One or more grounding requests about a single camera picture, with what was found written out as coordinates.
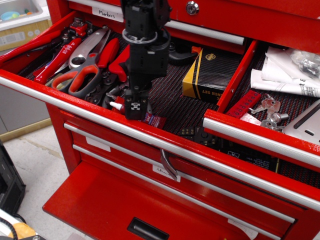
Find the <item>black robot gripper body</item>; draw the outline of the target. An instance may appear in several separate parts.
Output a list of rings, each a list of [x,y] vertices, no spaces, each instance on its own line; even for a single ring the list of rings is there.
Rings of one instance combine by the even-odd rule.
[[[122,37],[129,44],[126,62],[129,88],[134,93],[147,92],[152,87],[152,80],[167,74],[171,35],[163,27],[151,37],[138,37],[125,29]]]

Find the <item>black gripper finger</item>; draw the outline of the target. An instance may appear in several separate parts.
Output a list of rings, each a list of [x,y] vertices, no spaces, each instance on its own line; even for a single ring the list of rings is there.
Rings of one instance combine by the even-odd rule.
[[[148,92],[127,89],[124,94],[124,115],[128,120],[144,120],[148,107]]]

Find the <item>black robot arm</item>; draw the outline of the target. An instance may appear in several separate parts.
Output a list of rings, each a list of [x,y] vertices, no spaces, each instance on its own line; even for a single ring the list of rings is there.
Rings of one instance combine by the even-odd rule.
[[[122,0],[125,20],[123,39],[129,44],[126,61],[129,89],[124,94],[124,114],[128,120],[143,120],[148,109],[152,81],[167,74],[171,35],[166,0]]]

